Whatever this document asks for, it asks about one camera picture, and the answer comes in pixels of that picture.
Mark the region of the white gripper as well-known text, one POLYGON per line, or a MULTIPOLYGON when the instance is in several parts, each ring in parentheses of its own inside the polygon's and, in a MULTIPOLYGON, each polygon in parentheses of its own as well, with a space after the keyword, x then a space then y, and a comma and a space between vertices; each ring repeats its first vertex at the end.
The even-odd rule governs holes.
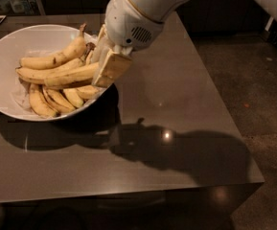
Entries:
POLYGON ((105 56, 101 56, 102 52, 111 49, 113 43, 136 51, 146 49, 163 31, 164 24, 151 21, 130 0, 110 0, 104 23, 90 62, 99 61, 92 84, 107 88, 125 73, 132 59, 112 50, 105 56))

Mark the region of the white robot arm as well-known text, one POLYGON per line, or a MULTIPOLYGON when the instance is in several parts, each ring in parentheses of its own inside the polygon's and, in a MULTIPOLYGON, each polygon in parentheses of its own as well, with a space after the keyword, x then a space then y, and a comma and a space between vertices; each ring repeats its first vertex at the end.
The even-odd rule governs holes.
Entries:
MULTIPOLYGON (((163 31, 165 21, 190 0, 110 0, 92 59, 99 63, 92 83, 108 87, 120 78, 130 53, 150 47, 163 31)), ((254 0, 277 21, 277 0, 254 0)))

